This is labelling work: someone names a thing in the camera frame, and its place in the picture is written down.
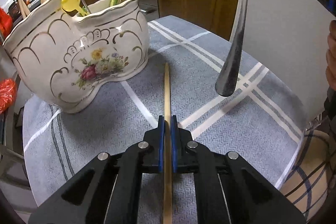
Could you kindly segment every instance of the yellow flower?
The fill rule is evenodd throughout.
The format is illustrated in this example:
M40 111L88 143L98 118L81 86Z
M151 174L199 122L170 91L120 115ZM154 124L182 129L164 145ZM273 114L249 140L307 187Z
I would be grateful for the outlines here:
M102 54L103 50L100 48L98 50L94 50L92 53L91 53L91 57L95 60L98 60L101 58L101 54Z

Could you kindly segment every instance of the round table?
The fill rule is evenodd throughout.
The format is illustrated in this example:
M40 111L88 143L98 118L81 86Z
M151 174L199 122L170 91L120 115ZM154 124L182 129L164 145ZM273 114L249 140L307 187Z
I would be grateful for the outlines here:
M265 66L243 52L230 97L214 85L231 44L174 16L148 23L147 66L131 79L103 85L76 114L33 96L25 105L26 168L38 205L100 152L117 154L142 140L163 115L164 64L169 63L171 113L211 151L237 151L280 188L300 149L305 112L300 100ZM138 223L162 220L161 174L144 174ZM196 223L192 174L173 177L174 223Z

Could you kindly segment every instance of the white ceramic vase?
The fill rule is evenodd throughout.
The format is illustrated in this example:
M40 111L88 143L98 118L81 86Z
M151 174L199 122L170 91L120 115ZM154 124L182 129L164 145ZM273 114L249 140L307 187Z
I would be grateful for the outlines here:
M71 17L61 0L47 0L6 38L5 50L38 97L75 113L104 83L127 80L145 67L149 34L138 0L113 7L110 1L89 5L86 17Z

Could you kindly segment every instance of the screw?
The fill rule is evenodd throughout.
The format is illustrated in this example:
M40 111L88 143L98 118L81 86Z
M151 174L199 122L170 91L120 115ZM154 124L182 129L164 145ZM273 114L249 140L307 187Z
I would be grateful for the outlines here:
M138 146L139 148L144 149L144 148L147 148L149 144L147 142L139 142Z
M238 157L239 157L238 153L237 153L237 152L234 152L234 151L230 151L227 155L228 155L228 157L229 157L230 159L232 159L232 160L236 160L236 159L238 159Z
M109 157L109 154L102 152L98 155L98 160L106 160Z
M195 142L195 141L190 141L190 142L187 143L187 146L189 148L196 148L198 146L198 143Z

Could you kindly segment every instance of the purple flower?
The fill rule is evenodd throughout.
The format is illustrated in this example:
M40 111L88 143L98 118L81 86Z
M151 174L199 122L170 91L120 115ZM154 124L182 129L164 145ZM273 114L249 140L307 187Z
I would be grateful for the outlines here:
M97 74L96 74L95 65L91 65L91 66L85 68L85 69L82 71L81 78L82 78L83 80L92 80L92 79L94 79L96 76L97 76Z

